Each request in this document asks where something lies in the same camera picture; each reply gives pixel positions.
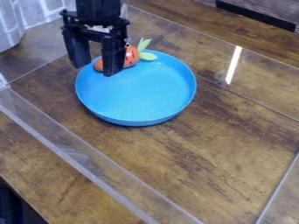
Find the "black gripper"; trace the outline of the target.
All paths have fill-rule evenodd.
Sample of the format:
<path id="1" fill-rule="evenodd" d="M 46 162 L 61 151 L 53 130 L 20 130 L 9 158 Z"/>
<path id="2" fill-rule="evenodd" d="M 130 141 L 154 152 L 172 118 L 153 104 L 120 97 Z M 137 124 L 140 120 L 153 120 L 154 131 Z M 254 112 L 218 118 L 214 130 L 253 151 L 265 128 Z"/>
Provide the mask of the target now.
<path id="1" fill-rule="evenodd" d="M 126 26 L 120 16 L 120 0 L 74 0 L 74 10 L 64 9 L 61 34 L 70 64 L 90 62 L 89 40 L 101 41 L 102 72 L 106 77 L 124 69 Z"/>

